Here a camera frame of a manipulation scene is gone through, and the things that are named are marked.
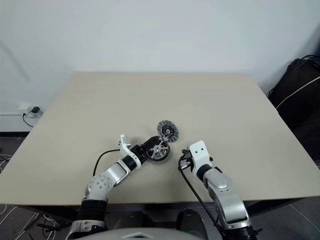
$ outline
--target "metal disc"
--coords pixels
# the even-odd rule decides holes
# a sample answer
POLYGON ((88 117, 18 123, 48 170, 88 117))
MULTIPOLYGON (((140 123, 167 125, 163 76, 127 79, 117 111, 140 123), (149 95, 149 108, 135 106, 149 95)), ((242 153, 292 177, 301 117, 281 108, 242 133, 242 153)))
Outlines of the metal disc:
POLYGON ((166 142, 173 143, 178 140, 179 131, 172 121, 163 120, 159 122, 157 131, 159 136, 166 142))
POLYGON ((168 156, 169 152, 170 147, 168 143, 159 139, 158 143, 149 149, 146 154, 152 161, 160 162, 168 156))

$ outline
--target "wall socket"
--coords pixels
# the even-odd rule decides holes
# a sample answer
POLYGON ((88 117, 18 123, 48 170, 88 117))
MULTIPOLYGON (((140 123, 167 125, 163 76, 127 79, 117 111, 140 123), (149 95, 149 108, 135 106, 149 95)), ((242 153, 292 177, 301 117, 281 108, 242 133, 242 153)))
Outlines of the wall socket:
POLYGON ((20 113, 21 115, 23 114, 28 114, 28 118, 35 118, 39 119, 43 114, 44 114, 45 109, 40 106, 40 105, 20 105, 19 108, 17 109, 17 112, 20 113), (40 110, 37 113, 30 112, 34 107, 39 107, 40 110))

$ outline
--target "silver robot arm segment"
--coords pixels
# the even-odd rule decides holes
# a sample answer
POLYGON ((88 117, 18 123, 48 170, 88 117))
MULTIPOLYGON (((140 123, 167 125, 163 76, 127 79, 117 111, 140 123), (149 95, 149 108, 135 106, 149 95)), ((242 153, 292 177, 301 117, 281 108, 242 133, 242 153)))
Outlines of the silver robot arm segment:
POLYGON ((142 145, 129 149, 130 143, 125 135, 120 136, 120 152, 124 158, 116 161, 104 172, 93 176, 85 189, 77 219, 71 225, 67 239, 77 239, 107 230, 105 212, 108 194, 113 187, 120 185, 134 169, 139 169, 148 159, 147 151, 159 142, 159 136, 151 137, 142 145))
POLYGON ((182 168, 191 167, 193 176, 199 178, 208 189, 226 235, 224 239, 256 239, 244 202, 234 191, 230 177, 210 161, 205 143, 198 141, 183 152, 181 159, 186 161, 186 165, 182 168))

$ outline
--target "beige tabletop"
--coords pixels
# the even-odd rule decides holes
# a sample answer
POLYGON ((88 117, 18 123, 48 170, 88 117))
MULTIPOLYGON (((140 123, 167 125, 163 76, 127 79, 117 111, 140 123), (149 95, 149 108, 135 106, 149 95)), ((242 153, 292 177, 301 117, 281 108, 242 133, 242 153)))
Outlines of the beige tabletop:
MULTIPOLYGON (((78 205, 98 156, 120 134, 142 144, 161 120, 179 129, 163 164, 146 162, 109 203, 196 201, 177 170, 181 150, 203 140, 243 200, 320 195, 320 171, 255 81, 244 74, 79 73, 0 175, 0 203, 78 205)), ((121 158, 109 153, 98 172, 121 158)), ((187 171, 210 201, 202 183, 187 171)))

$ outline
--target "white cable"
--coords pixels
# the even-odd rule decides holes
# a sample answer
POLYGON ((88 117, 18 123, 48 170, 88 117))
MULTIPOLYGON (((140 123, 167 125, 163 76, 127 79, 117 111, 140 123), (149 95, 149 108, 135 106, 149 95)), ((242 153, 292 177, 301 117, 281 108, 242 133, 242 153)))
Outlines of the white cable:
POLYGON ((51 217, 48 217, 48 216, 46 216, 46 215, 44 215, 44 214, 43 214, 43 217, 44 217, 45 219, 47 219, 48 221, 50 221, 50 222, 53 221, 53 219, 52 219, 51 217))
POLYGON ((5 205, 5 207, 4 207, 4 209, 3 209, 3 211, 2 211, 2 212, 0 212, 0 215, 1 215, 1 214, 4 214, 4 213, 5 213, 5 211, 6 211, 6 209, 7 209, 7 205, 5 205))
POLYGON ((52 232, 53 232, 53 231, 51 231, 51 232, 49 233, 49 236, 46 238, 46 240, 49 240, 49 238, 51 237, 52 232))
POLYGON ((290 207, 292 207, 298 214, 300 214, 305 220, 307 220, 319 233, 320 230, 305 216, 303 215, 298 209, 296 209, 294 206, 292 206, 291 204, 289 204, 290 207))
POLYGON ((13 212, 13 210, 15 210, 17 208, 17 206, 15 206, 14 208, 12 208, 7 215, 5 215, 5 217, 2 219, 2 221, 0 221, 0 226, 1 224, 6 220, 6 218, 13 212))
POLYGON ((282 102, 280 102, 280 104, 278 106, 276 106, 275 109, 278 109, 278 107, 280 107, 281 104, 283 104, 285 102, 285 100, 287 100, 288 98, 290 98, 292 95, 296 94, 297 92, 299 92, 301 89, 303 89, 304 87, 308 86, 309 84, 312 84, 314 81, 320 79, 320 76, 316 77, 315 79, 313 79, 312 81, 306 83, 305 85, 303 85, 302 87, 300 87, 298 90, 294 91, 293 93, 291 93, 289 96, 287 96, 285 99, 283 99, 282 102))
POLYGON ((0 154, 0 156, 5 156, 5 157, 10 157, 10 158, 12 158, 12 155, 8 155, 8 154, 0 154))
MULTIPOLYGON (((46 215, 44 215, 44 214, 43 214, 43 217, 44 217, 46 220, 52 222, 52 224, 53 224, 54 227, 55 227, 56 225, 60 226, 53 218, 48 217, 48 216, 46 216, 46 215)), ((49 233, 49 236, 47 237, 46 240, 49 240, 50 236, 52 235, 52 232, 53 232, 53 238, 52 238, 51 240, 54 240, 54 239, 55 239, 55 237, 56 237, 56 231, 51 231, 51 232, 49 233)))
POLYGON ((14 240, 18 240, 19 238, 21 238, 21 236, 26 232, 25 231, 25 227, 30 223, 30 221, 35 217, 37 218, 39 215, 39 213, 35 213, 32 215, 32 217, 26 222, 26 224, 23 226, 23 228, 21 229, 21 231, 19 232, 18 236, 16 236, 16 238, 14 240))
POLYGON ((6 162, 6 161, 3 161, 2 163, 0 163, 0 167, 1 167, 1 165, 4 164, 4 163, 7 163, 7 162, 6 162))
POLYGON ((25 232, 25 227, 30 223, 30 221, 31 221, 32 219, 37 218, 38 215, 39 215, 39 213, 36 212, 35 214, 32 215, 32 217, 30 217, 30 219, 26 222, 26 224, 23 226, 23 228, 22 228, 21 231, 19 232, 18 236, 20 236, 20 234, 21 234, 22 232, 25 232))

